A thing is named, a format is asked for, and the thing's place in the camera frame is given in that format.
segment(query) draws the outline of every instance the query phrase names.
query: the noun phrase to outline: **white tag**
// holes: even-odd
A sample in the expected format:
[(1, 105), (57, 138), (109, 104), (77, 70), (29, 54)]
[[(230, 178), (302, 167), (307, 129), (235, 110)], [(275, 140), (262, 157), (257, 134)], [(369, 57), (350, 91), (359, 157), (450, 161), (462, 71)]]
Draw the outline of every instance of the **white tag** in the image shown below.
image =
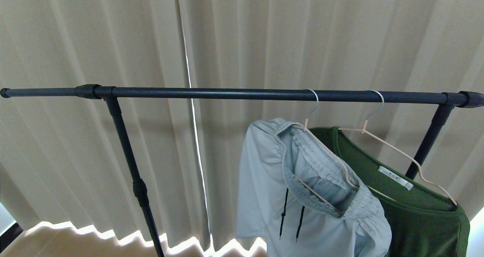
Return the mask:
[(397, 183), (401, 184), (403, 187), (405, 187), (407, 190), (410, 190), (413, 187), (413, 184), (406, 181), (404, 178), (401, 178), (394, 172), (390, 171), (389, 169), (386, 169), (383, 166), (380, 166), (378, 169), (381, 173), (383, 173), (385, 176), (391, 178), (392, 180), (396, 181)]

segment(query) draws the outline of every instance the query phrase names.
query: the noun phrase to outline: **curtain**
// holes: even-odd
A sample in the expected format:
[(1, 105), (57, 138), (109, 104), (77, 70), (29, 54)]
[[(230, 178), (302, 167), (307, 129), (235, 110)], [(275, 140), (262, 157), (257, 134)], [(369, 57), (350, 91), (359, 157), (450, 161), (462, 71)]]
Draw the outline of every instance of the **curtain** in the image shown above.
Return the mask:
[[(0, 0), (0, 83), (188, 87), (177, 0)], [(209, 232), (189, 100), (119, 99), (159, 234)], [(71, 221), (151, 240), (107, 106), (2, 99), (0, 197), (24, 229)]]
[[(200, 88), (482, 91), (483, 9), (484, 0), (180, 0), (190, 77)], [(234, 237), (247, 126), (304, 122), (313, 104), (195, 100), (216, 250)], [(309, 125), (361, 127), (376, 107), (320, 102)], [(414, 155), (436, 108), (385, 104), (368, 130)], [(410, 165), (367, 136), (350, 136), (401, 173)], [(423, 166), (470, 218), (484, 206), (483, 141), (484, 112), (455, 109)]]

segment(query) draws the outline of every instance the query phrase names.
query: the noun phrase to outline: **wire hanger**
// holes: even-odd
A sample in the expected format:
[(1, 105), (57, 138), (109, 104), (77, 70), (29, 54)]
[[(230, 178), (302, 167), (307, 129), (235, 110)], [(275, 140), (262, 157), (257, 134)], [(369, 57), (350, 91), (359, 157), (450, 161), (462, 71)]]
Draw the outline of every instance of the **wire hanger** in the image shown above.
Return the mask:
[(373, 114), (376, 114), (377, 112), (379, 112), (380, 110), (382, 110), (383, 105), (385, 104), (385, 99), (383, 98), (383, 95), (382, 95), (382, 94), (381, 94), (379, 91), (376, 91), (376, 90), (368, 90), (368, 91), (375, 92), (375, 93), (377, 93), (377, 94), (380, 96), (380, 98), (382, 99), (382, 104), (380, 105), (380, 107), (379, 107), (377, 110), (375, 110), (375, 111), (371, 112), (370, 114), (368, 114), (368, 115), (366, 116), (366, 120), (365, 120), (365, 124), (363, 125), (363, 129), (339, 128), (339, 130), (341, 130), (341, 131), (360, 131), (360, 132), (361, 132), (361, 133), (363, 133), (363, 134), (364, 134), (364, 133), (366, 133), (366, 134), (370, 135), (371, 137), (373, 137), (373, 138), (377, 139), (378, 141), (380, 141), (380, 142), (384, 143), (385, 145), (387, 145), (387, 146), (391, 147), (392, 149), (394, 149), (394, 150), (398, 151), (399, 153), (403, 154), (403, 155), (404, 155), (405, 157), (407, 157), (408, 159), (411, 159), (411, 161), (412, 161), (412, 162), (413, 162), (413, 163), (414, 163), (414, 164), (415, 164), (415, 165), (418, 167), (418, 169), (419, 169), (419, 176), (420, 176), (420, 178), (421, 178), (423, 181), (425, 181), (426, 183), (431, 184), (431, 185), (434, 185), (434, 186), (437, 186), (438, 188), (440, 188), (440, 189), (441, 189), (441, 190), (442, 190), (442, 191), (443, 191), (443, 192), (444, 192), (444, 193), (445, 193), (445, 194), (446, 194), (446, 195), (449, 197), (449, 199), (452, 201), (452, 203), (453, 203), (455, 206), (457, 206), (457, 202), (456, 202), (456, 201), (453, 199), (453, 197), (452, 197), (452, 196), (451, 196), (451, 195), (450, 195), (450, 194), (449, 194), (449, 193), (448, 193), (448, 192), (447, 192), (447, 191), (446, 191), (446, 190), (445, 190), (445, 189), (444, 189), (442, 186), (440, 186), (440, 185), (438, 185), (438, 184), (435, 184), (435, 183), (433, 183), (432, 181), (428, 181), (426, 178), (424, 178), (424, 175), (422, 174), (422, 166), (421, 166), (421, 165), (420, 165), (420, 164), (419, 164), (417, 161), (415, 161), (415, 159), (414, 159), (414, 158), (410, 157), (410, 156), (409, 156), (408, 154), (406, 154), (405, 152), (403, 152), (403, 151), (399, 150), (398, 148), (396, 148), (396, 147), (394, 147), (393, 145), (389, 144), (389, 143), (388, 143), (388, 142), (386, 142), (385, 140), (382, 140), (382, 139), (381, 139), (381, 138), (379, 138), (378, 136), (376, 136), (376, 135), (374, 135), (374, 134), (372, 134), (372, 133), (370, 133), (369, 131), (367, 131), (367, 130), (366, 130), (366, 125), (368, 125), (368, 119), (370, 118), (370, 116), (372, 116)]
[(309, 117), (311, 116), (311, 114), (318, 108), (318, 103), (320, 102), (320, 98), (318, 97), (318, 95), (316, 94), (316, 92), (314, 90), (311, 90), (311, 89), (305, 89), (305, 90), (309, 90), (311, 92), (313, 92), (313, 94), (316, 96), (316, 105), (314, 107), (314, 109), (310, 110), (307, 115), (306, 115), (306, 120), (304, 121), (304, 127), (302, 126), (297, 126), (297, 125), (292, 125), (293, 127), (295, 128), (298, 128), (298, 129), (302, 129), (304, 130), (305, 132), (307, 132), (309, 135), (311, 135), (314, 140), (316, 140), (316, 142), (318, 142), (325, 150), (328, 151), (329, 154), (331, 154), (334, 159), (337, 160), (337, 162), (339, 162), (339, 164), (341, 164), (341, 166), (343, 167), (344, 169), (344, 179), (346, 180), (346, 182), (352, 187), (352, 188), (355, 188), (355, 189), (358, 189), (359, 187), (357, 185), (355, 185), (354, 183), (352, 183), (350, 180), (349, 180), (349, 174), (348, 174), (348, 169), (346, 168), (346, 165), (344, 165), (343, 161), (341, 161), (341, 159), (336, 156), (336, 154), (334, 154), (328, 147), (326, 147), (317, 137), (316, 135), (314, 135), (310, 130), (307, 129), (307, 122), (308, 122), (308, 119)]

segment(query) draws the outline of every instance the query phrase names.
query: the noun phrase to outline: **clothes rack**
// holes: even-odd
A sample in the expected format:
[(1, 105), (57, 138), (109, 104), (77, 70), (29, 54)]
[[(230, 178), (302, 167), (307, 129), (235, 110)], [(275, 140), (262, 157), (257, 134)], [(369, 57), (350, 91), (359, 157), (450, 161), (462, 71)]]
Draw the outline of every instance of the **clothes rack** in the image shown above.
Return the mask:
[[(316, 90), (319, 101), (333, 102), (380, 102), (381, 98), (372, 91)], [(470, 91), (458, 93), (429, 92), (380, 92), (387, 103), (438, 104), (439, 107), (432, 118), (430, 127), (420, 144), (415, 160), (422, 164), (430, 152), (441, 128), (447, 121), (454, 107), (475, 108), (484, 106), (484, 94)], [(133, 178), (133, 192), (141, 209), (154, 242), (159, 257), (164, 257), (158, 232), (150, 209), (147, 188), (140, 176), (135, 156), (131, 149), (128, 133), (124, 125), (118, 97), (146, 98), (186, 98), (186, 99), (243, 99), (243, 100), (285, 100), (285, 101), (315, 101), (313, 92), (309, 90), (265, 90), (265, 89), (222, 89), (222, 88), (124, 88), (86, 84), (75, 88), (25, 88), (0, 90), (4, 98), (33, 96), (77, 96), (87, 99), (104, 99), (113, 118), (119, 141)], [(411, 164), (406, 176), (414, 179), (418, 173), (415, 164)]]

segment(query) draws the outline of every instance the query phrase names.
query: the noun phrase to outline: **green garment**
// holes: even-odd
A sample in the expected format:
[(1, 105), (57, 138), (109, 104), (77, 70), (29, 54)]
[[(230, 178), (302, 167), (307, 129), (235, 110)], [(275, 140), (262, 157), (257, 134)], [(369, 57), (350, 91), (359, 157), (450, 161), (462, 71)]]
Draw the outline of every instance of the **green garment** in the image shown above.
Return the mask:
[[(470, 223), (460, 205), (455, 207), (447, 197), (383, 165), (352, 143), (337, 127), (310, 130), (348, 163), (367, 186), (395, 200), (373, 192), (382, 203), (385, 217), (392, 228), (392, 243), (386, 256), (465, 256)], [(379, 172), (380, 166), (401, 177), (396, 178), (401, 183), (410, 182), (413, 187), (408, 190), (401, 183)]]

